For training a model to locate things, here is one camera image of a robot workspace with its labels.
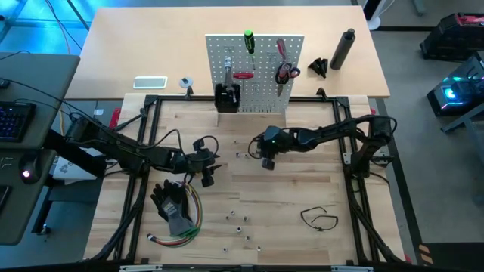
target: black glove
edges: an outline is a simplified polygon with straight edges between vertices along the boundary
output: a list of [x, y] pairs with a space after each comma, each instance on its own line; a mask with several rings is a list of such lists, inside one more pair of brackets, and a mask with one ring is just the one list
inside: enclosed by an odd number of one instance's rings
[[188, 215], [185, 186], [165, 180], [163, 189], [159, 184], [155, 184], [150, 197], [158, 208], [158, 215], [168, 222], [172, 236], [179, 236], [194, 226]]

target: white pegboard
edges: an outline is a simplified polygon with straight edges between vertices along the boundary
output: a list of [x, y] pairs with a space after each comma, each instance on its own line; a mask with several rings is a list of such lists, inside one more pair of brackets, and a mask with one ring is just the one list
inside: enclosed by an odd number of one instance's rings
[[244, 35], [240, 34], [207, 34], [205, 35], [206, 50], [209, 55], [212, 85], [215, 89], [217, 83], [225, 79], [225, 58], [232, 59], [232, 72], [254, 73], [252, 79], [233, 79], [240, 85], [239, 112], [243, 113], [282, 113], [289, 104], [289, 97], [293, 87], [290, 79], [284, 85], [280, 97], [277, 95], [278, 85], [275, 82], [275, 73], [282, 64], [282, 56], [276, 45], [277, 39], [283, 39], [286, 45], [287, 61], [298, 67], [299, 56], [303, 49], [304, 36], [302, 35], [254, 35], [256, 43], [253, 54], [256, 71], [253, 70], [252, 57], [244, 44]]

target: gray floor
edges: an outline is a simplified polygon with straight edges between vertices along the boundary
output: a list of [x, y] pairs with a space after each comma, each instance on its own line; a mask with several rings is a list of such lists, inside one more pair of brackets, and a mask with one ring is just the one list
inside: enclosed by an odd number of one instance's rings
[[[0, 11], [3, 8], [3, 14], [13, 11], [13, 8], [8, 6], [9, 2], [17, 1], [2, 0]], [[62, 20], [76, 20], [65, 2], [52, 2]], [[74, 2], [86, 16], [86, 20], [91, 20], [96, 8], [100, 6], [200, 5], [199, 2], [188, 0], [181, 2], [79, 0]], [[438, 7], [437, 1], [424, 2], [429, 13], [424, 17], [417, 17], [410, 0], [396, 0], [394, 6], [382, 15], [382, 24], [428, 26], [436, 24], [439, 18], [452, 12], [482, 9], [482, 5], [479, 5], [477, 0], [438, 1]], [[223, 1], [205, 1], [204, 4], [228, 5]], [[349, 5], [350, 1], [230, 2], [230, 5], [237, 4]], [[20, 21], [29, 21], [32, 18], [52, 19], [43, 0], [28, 1], [19, 18]], [[41, 27], [12, 28], [0, 43], [0, 51], [29, 50], [33, 53], [65, 54], [66, 48], [60, 30], [54, 26], [39, 25]], [[83, 45], [86, 30], [73, 27], [69, 28], [69, 31], [77, 42]], [[481, 178], [484, 176], [484, 168], [470, 145], [465, 131], [457, 130], [446, 135], [439, 130], [441, 122], [448, 120], [438, 120], [425, 98], [427, 92], [457, 67], [458, 63], [422, 60], [418, 44], [426, 35], [425, 32], [373, 32], [372, 34], [391, 92], [391, 98], [385, 100], [386, 109], [388, 114], [399, 121], [395, 139], [420, 232], [423, 241], [427, 243], [484, 242], [482, 227], [484, 208], [473, 202], [475, 195], [484, 193], [484, 183]], [[72, 42], [70, 47], [72, 54], [80, 52]], [[100, 117], [102, 122], [107, 124], [114, 107], [120, 107], [120, 105], [119, 101], [100, 101], [98, 108], [105, 109], [104, 115]], [[371, 105], [377, 108], [374, 100], [371, 100]], [[91, 113], [95, 108], [95, 102], [76, 102], [76, 106]], [[53, 128], [59, 129], [58, 120], [53, 124]], [[414, 259], [408, 227], [391, 167], [387, 170], [387, 174], [391, 183], [392, 200], [404, 250]], [[99, 190], [99, 184], [86, 184], [85, 188], [77, 187], [75, 190], [89, 190], [95, 194]], [[53, 211], [48, 217], [48, 224], [53, 228], [53, 234], [44, 237], [32, 235], [27, 231], [18, 246], [0, 246], [0, 268], [78, 261], [82, 257], [94, 210], [94, 204], [54, 204]], [[68, 249], [64, 249], [65, 243], [69, 243]]]

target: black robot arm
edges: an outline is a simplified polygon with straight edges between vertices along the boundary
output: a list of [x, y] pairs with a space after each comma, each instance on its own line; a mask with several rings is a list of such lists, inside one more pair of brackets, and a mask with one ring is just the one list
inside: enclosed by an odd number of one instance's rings
[[[344, 137], [355, 137], [363, 143], [357, 153], [351, 155], [351, 170], [354, 175], [369, 175], [369, 163], [377, 150], [387, 145], [392, 139], [391, 118], [386, 116], [362, 116], [346, 119], [315, 130], [307, 128], [278, 128], [269, 126], [264, 133], [256, 136], [262, 167], [274, 170], [273, 159], [279, 153], [288, 151], [307, 152], [319, 144]], [[357, 124], [368, 122], [368, 136]]]
[[71, 117], [73, 124], [66, 133], [66, 141], [80, 147], [91, 147], [116, 159], [121, 169], [141, 176], [153, 169], [173, 174], [196, 175], [202, 173], [204, 187], [213, 185], [211, 173], [218, 156], [203, 148], [203, 138], [194, 142], [195, 153], [185, 154], [182, 148], [148, 146], [110, 129], [97, 120], [85, 116]]

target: black bottle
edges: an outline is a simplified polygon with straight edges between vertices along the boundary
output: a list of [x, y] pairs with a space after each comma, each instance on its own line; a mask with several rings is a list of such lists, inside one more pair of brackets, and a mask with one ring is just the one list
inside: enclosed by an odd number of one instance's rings
[[338, 44], [338, 47], [336, 47], [333, 58], [331, 59], [331, 69], [339, 70], [341, 68], [355, 39], [356, 36], [354, 29], [348, 29], [348, 31], [343, 33], [340, 43]]

